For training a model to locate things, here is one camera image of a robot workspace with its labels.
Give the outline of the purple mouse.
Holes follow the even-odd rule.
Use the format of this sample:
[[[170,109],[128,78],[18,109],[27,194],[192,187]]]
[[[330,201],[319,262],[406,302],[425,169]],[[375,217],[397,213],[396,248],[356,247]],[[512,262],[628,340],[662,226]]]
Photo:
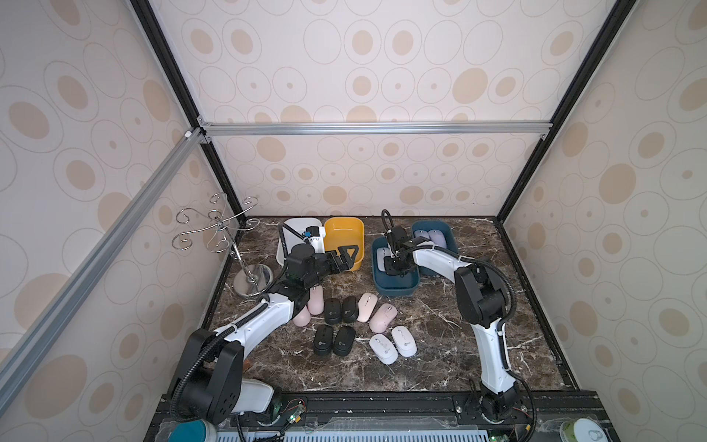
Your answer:
[[[414,237],[422,238],[423,241],[430,241],[429,233],[426,230],[415,230]]]
[[[439,229],[431,229],[428,231],[428,236],[431,241],[436,244],[436,246],[445,248],[447,247],[447,239],[445,234]]]

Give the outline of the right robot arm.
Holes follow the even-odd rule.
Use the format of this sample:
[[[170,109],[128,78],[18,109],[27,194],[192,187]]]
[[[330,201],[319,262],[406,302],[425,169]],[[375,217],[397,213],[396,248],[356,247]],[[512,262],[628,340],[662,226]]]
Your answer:
[[[401,226],[385,228],[391,255],[384,259],[389,276],[404,276],[425,267],[454,284],[458,311],[471,324],[482,365],[480,409],[491,423],[500,423],[517,406],[520,376],[511,368],[506,324],[517,310],[509,278],[496,266],[462,256]]]

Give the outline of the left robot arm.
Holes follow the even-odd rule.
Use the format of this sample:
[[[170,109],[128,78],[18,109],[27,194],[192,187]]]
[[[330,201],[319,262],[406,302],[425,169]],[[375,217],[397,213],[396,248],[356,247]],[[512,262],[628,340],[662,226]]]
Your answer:
[[[352,269],[359,250],[357,245],[348,245],[316,252],[309,243],[298,244],[253,309],[217,331],[194,331],[169,385],[172,419],[217,425],[232,414],[271,410],[274,388],[243,379],[245,359],[271,333],[303,311],[312,287],[332,274]]]

